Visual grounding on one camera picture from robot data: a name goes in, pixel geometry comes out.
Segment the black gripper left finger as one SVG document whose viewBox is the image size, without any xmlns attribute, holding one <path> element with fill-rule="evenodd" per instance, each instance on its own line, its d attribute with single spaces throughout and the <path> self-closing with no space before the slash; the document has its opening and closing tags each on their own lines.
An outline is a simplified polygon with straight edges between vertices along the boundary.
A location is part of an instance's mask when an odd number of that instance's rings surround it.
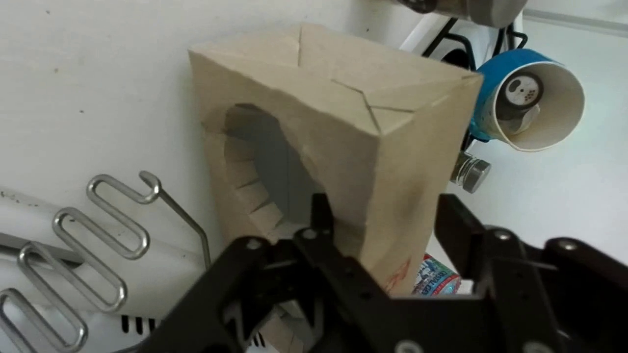
<svg viewBox="0 0 628 353">
<path fill-rule="evenodd" d="M 331 206 L 323 192 L 315 192 L 310 200 L 310 227 L 315 231 L 333 229 Z"/>
</svg>

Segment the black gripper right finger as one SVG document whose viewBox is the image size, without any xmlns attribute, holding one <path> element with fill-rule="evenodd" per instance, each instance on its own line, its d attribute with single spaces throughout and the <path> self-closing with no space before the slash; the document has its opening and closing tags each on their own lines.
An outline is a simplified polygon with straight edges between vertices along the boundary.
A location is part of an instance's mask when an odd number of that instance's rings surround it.
<svg viewBox="0 0 628 353">
<path fill-rule="evenodd" d="M 435 239 L 459 275 L 474 275 L 480 267 L 482 235 L 484 225 L 455 194 L 439 196 Z"/>
</svg>

